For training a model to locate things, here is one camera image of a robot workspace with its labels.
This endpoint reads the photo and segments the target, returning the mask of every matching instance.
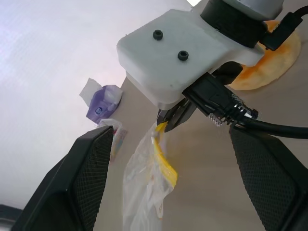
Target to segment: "yellow tape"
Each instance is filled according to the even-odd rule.
[[[163,176],[170,182],[172,187],[174,187],[178,180],[178,173],[176,172],[176,170],[174,170],[174,168],[166,160],[164,153],[161,147],[159,146],[159,138],[161,137],[161,135],[163,135],[166,126],[167,126],[167,122],[162,123],[156,127],[155,131],[159,133],[159,136],[156,136],[154,138],[153,144],[156,150],[156,157],[157,157],[157,161],[159,165],[159,170],[161,171]]]

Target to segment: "white 3d printed mount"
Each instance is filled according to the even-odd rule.
[[[163,33],[161,40],[154,31]],[[178,58],[180,51],[188,59]],[[182,92],[204,73],[228,61],[254,66],[264,52],[224,36],[194,12],[170,10],[117,45],[120,64],[130,81],[158,108],[167,110],[183,98]]]

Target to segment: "black screw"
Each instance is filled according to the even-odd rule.
[[[158,41],[161,40],[163,38],[163,32],[161,30],[154,31],[153,38]]]
[[[188,52],[180,51],[178,54],[178,59],[180,59],[181,61],[186,61],[188,59]]]

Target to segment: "cable connector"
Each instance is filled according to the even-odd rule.
[[[241,121],[243,116],[256,118],[257,111],[246,107],[243,101],[235,101],[234,94],[210,73],[205,73],[183,95],[216,124]]]
[[[260,40],[267,49],[272,51],[277,50],[286,39],[294,32],[303,19],[296,13],[288,13],[272,33],[269,31],[265,33]]]

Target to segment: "white wall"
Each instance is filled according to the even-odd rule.
[[[89,77],[122,84],[117,41],[168,9],[190,8],[186,0],[0,1],[0,204],[23,208],[94,128],[79,93]]]

